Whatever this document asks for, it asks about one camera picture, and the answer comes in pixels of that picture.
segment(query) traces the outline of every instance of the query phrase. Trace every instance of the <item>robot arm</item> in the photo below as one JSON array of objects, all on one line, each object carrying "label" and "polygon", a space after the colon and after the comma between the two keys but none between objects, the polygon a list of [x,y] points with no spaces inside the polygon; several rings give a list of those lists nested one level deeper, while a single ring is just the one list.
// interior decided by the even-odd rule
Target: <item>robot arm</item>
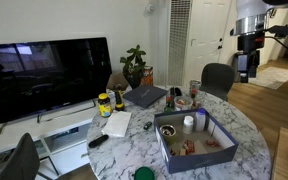
[{"label": "robot arm", "polygon": [[259,65],[259,50],[264,47],[265,31],[268,26],[267,12],[273,8],[288,8],[288,0],[237,0],[235,35],[238,35],[235,55],[241,82],[256,77]]}]

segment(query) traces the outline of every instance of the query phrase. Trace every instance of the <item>tv screen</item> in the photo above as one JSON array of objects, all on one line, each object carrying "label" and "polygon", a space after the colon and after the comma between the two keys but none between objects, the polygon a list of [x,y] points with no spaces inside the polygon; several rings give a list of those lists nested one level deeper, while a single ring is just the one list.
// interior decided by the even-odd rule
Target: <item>tv screen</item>
[{"label": "tv screen", "polygon": [[0,123],[97,98],[111,73],[106,38],[0,44]]}]

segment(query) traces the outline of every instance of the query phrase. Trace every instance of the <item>gray chair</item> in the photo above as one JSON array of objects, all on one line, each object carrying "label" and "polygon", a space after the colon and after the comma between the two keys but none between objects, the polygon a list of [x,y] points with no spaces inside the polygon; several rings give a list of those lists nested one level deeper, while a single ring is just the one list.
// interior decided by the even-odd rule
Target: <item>gray chair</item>
[{"label": "gray chair", "polygon": [[234,83],[234,69],[226,64],[207,64],[202,72],[201,91],[227,101],[227,94]]},{"label": "gray chair", "polygon": [[7,161],[4,169],[0,171],[0,180],[34,180],[36,175],[51,180],[51,178],[38,172],[40,159],[30,134],[25,133],[14,152]]}]

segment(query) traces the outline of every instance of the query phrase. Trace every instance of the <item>notebook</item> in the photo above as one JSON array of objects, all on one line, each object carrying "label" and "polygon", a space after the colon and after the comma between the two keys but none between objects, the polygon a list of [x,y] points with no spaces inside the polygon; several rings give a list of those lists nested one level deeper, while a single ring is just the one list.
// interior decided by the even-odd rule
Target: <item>notebook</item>
[{"label": "notebook", "polygon": [[123,98],[143,108],[149,107],[163,97],[167,90],[155,86],[142,85],[123,95]]}]

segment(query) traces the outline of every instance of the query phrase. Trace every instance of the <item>round table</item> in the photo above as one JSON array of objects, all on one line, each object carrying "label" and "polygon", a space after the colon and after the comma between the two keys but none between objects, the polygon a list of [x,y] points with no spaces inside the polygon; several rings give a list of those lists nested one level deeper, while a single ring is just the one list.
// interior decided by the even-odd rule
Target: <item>round table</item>
[{"label": "round table", "polygon": [[[142,166],[150,167],[156,179],[270,179],[271,158],[267,144],[252,121],[228,102],[200,91],[203,107],[239,142],[231,162],[169,174],[157,142],[154,114],[163,112],[165,97],[144,109],[125,100],[127,112],[132,112],[125,137],[109,137],[96,148],[88,148],[90,165],[98,179],[133,179]],[[108,118],[96,115],[87,134],[87,142],[101,136]]]}]

